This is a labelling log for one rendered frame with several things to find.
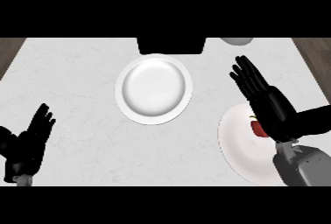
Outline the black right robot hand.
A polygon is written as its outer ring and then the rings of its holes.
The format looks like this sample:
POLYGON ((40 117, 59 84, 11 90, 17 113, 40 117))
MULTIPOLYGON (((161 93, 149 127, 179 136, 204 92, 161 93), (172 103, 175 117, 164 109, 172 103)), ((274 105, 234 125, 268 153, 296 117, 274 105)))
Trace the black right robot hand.
POLYGON ((272 86, 254 63, 243 56, 229 73, 266 135, 280 143, 331 131, 331 105, 297 112, 280 88, 272 86))

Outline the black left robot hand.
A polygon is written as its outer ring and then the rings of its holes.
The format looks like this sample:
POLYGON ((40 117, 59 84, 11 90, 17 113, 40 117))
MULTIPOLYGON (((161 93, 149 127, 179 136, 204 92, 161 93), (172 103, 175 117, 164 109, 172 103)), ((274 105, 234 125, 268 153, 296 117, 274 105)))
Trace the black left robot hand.
POLYGON ((53 113, 43 103, 27 130, 18 136, 5 126, 0 126, 0 155, 5 157, 6 183, 17 184, 14 176, 27 174, 34 177, 39 173, 55 123, 53 113))

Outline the red bell pepper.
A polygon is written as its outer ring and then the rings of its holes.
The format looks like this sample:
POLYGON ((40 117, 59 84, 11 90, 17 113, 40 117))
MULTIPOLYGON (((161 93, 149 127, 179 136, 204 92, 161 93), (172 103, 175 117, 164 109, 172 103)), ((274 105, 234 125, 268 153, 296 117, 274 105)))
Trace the red bell pepper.
POLYGON ((262 124, 257 121, 257 118, 254 115, 251 115, 251 128, 253 128, 253 133, 259 136, 259 137, 268 137, 268 134, 263 130, 262 124))

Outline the white round plate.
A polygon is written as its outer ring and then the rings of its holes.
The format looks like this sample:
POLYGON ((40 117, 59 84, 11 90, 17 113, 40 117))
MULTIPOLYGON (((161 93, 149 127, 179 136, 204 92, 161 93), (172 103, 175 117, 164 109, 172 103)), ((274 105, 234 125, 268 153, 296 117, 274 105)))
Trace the white round plate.
POLYGON ((247 103, 232 106, 219 122, 219 145, 234 172, 259 186, 282 186, 274 165, 275 140, 254 134, 254 112, 247 103))

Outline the white oval plate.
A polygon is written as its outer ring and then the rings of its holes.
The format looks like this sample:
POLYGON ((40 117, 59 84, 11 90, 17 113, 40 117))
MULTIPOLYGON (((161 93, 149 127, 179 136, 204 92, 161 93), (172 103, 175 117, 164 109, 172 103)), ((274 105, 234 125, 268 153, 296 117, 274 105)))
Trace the white oval plate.
POLYGON ((142 125, 161 125, 185 111, 192 76, 182 62, 160 53, 138 57, 123 68, 116 100, 123 115, 142 125))

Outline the pale grey bowl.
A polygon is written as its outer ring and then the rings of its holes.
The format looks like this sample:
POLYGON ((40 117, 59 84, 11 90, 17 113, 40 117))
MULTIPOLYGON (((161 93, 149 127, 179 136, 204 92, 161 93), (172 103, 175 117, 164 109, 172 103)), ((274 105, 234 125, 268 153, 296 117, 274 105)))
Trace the pale grey bowl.
POLYGON ((253 42, 253 38, 222 38, 222 40, 232 46, 246 46, 253 42))

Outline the black appliance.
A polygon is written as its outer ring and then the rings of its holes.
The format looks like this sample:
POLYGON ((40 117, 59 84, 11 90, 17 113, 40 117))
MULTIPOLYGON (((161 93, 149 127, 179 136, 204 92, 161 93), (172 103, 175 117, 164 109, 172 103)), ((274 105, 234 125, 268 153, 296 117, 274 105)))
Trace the black appliance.
POLYGON ((206 38, 138 38, 141 54, 201 54, 206 38))

